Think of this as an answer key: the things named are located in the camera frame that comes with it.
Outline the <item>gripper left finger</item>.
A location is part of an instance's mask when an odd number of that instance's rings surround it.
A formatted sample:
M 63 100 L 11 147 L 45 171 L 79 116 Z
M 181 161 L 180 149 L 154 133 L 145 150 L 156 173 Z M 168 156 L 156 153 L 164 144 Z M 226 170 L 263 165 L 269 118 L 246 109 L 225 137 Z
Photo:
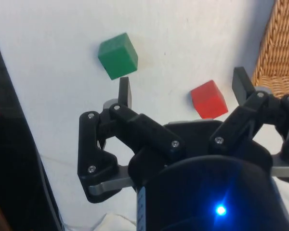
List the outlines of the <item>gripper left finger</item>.
M 127 166 L 105 150 L 112 137 L 133 151 Z M 178 135 L 131 109 L 128 77 L 119 80 L 117 100 L 108 101 L 101 113 L 89 111 L 79 117 L 78 177 L 91 203 L 103 202 L 127 187 L 139 191 L 184 154 L 185 143 Z

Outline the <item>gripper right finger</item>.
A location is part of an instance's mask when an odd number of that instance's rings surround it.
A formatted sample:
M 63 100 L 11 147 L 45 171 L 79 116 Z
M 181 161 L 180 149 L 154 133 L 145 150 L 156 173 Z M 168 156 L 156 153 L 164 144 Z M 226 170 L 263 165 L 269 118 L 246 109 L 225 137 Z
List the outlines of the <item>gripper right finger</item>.
M 232 90 L 239 106 L 210 137 L 210 154 L 238 156 L 242 151 L 259 158 L 259 166 L 289 183 L 289 94 L 277 98 L 256 90 L 243 67 L 234 68 Z M 281 151 L 272 157 L 265 151 L 247 151 L 264 124 L 275 126 L 283 140 Z

